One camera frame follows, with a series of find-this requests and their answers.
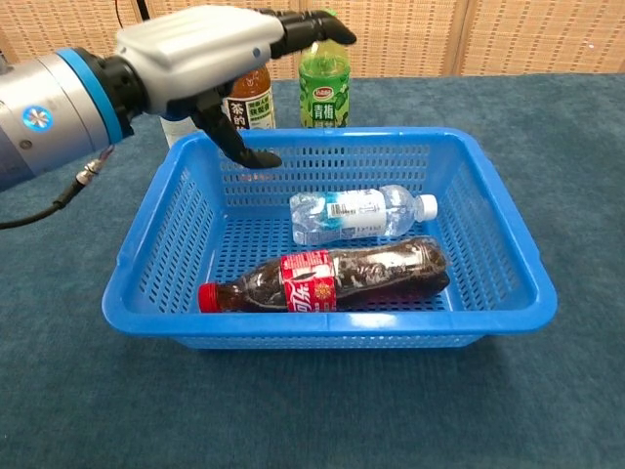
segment woven panel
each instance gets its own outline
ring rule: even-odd
[[[131,0],[119,0],[122,23],[137,22]],[[119,29],[114,0],[2,0],[0,50],[10,63],[64,47],[110,54]]]
[[[151,18],[173,13],[182,8],[196,5],[229,5],[241,8],[273,8],[274,10],[300,10],[299,0],[146,0]],[[280,80],[295,77],[295,56],[288,56],[267,64],[271,79]]]
[[[461,74],[615,72],[625,57],[623,0],[475,0],[474,7]]]
[[[455,50],[456,0],[307,0],[310,9],[331,8],[357,35],[349,48],[354,76],[445,74],[448,46]]]

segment red bottle cap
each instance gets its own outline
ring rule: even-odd
[[[222,309],[217,302],[217,283],[204,283],[197,291],[199,311],[202,313],[220,313]]]

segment basket rim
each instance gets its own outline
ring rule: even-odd
[[[190,134],[177,141],[152,178],[146,195],[126,234],[116,265],[104,291],[102,308],[105,319],[115,329],[138,336],[167,337],[293,337],[339,335],[495,335],[530,332],[550,322],[558,308],[556,289],[540,259],[540,252],[522,216],[514,204],[494,165],[477,140],[462,130],[450,127],[347,127],[336,129],[270,129],[241,131],[251,145],[263,140],[367,136],[443,136],[454,138],[466,147],[484,188],[494,206],[494,213],[505,236],[523,263],[534,293],[534,302],[515,310],[462,310],[435,312],[343,312],[323,314],[146,314],[129,311],[123,304],[122,291],[132,273],[132,264],[141,250],[156,207],[169,183],[178,173],[186,146],[197,141],[217,152],[215,144],[203,133]]]

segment fabric surface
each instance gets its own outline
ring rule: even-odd
[[[477,138],[559,294],[538,332],[459,350],[196,352],[101,299],[167,147],[142,117],[62,212],[0,233],[0,467],[620,468],[625,75],[357,80],[352,125]],[[275,83],[278,124],[298,88]],[[78,162],[0,194],[38,211]]]

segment robot logo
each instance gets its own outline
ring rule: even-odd
[[[29,106],[21,115],[23,124],[35,132],[46,132],[52,128],[52,113],[41,106]]]

